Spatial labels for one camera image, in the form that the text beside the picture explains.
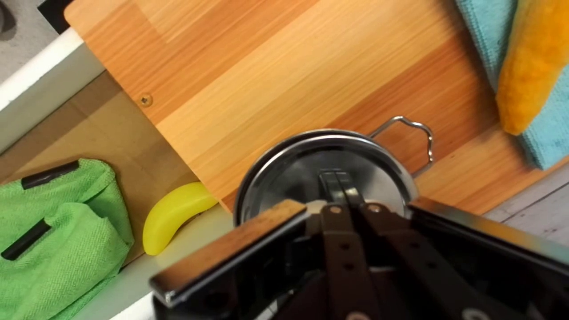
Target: wooden cutting board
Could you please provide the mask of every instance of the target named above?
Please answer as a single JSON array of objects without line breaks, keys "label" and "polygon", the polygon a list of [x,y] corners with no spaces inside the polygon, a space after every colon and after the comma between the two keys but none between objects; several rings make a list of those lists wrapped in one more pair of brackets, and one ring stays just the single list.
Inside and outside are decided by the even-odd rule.
[{"label": "wooden cutting board", "polygon": [[[269,146],[396,114],[435,134],[426,198],[483,214],[543,177],[499,132],[453,0],[74,0],[65,17],[229,209]],[[410,171],[424,162],[419,134],[380,143]]]}]

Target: stainless steel pot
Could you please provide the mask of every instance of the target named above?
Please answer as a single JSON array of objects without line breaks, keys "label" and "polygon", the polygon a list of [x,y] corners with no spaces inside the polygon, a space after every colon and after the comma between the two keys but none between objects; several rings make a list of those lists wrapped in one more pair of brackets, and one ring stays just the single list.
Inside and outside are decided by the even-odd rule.
[{"label": "stainless steel pot", "polygon": [[234,223],[243,225],[282,200],[307,203],[309,210],[317,210],[326,203],[319,182],[323,171],[346,173],[364,200],[405,216],[405,205],[417,196],[414,180],[374,143],[392,123],[424,132],[426,170],[433,162],[431,132],[403,116],[390,118],[367,138],[346,130],[305,132],[277,145],[250,168],[237,191]]}]

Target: green towel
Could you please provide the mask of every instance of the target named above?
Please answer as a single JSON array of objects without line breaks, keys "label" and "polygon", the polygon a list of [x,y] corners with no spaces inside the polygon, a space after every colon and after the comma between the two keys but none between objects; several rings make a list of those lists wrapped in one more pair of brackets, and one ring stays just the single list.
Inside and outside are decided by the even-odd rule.
[{"label": "green towel", "polygon": [[133,244],[113,171],[99,161],[44,186],[0,186],[0,253],[38,221],[49,230],[0,257],[0,319],[70,319],[118,273]]}]

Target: pot handle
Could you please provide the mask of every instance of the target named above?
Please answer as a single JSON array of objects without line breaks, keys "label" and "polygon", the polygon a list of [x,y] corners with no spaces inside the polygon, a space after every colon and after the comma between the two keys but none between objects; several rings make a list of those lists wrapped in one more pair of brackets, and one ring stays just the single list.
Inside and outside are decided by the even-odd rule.
[{"label": "pot handle", "polygon": [[408,118],[403,118],[403,116],[394,116],[394,118],[387,120],[383,125],[380,125],[376,130],[373,130],[369,134],[369,139],[374,141],[380,134],[383,134],[394,123],[401,123],[405,127],[424,132],[424,136],[426,136],[426,164],[421,170],[414,171],[412,177],[424,173],[433,164],[433,157],[431,157],[433,136],[426,125],[417,123],[417,122],[410,122]]}]

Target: teal towel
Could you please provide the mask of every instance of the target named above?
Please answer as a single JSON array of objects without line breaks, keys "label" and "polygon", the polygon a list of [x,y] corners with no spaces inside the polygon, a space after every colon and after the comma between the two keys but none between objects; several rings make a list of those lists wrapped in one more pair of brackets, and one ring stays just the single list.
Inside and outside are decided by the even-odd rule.
[{"label": "teal towel", "polygon": [[[17,258],[3,257],[44,221]],[[72,319],[124,264],[133,244],[113,171],[97,161],[44,186],[0,186],[0,319]]]},{"label": "teal towel", "polygon": [[[515,0],[456,0],[494,91],[515,4]],[[569,155],[569,68],[563,70],[540,114],[518,136],[518,143],[538,170],[547,170]]]}]

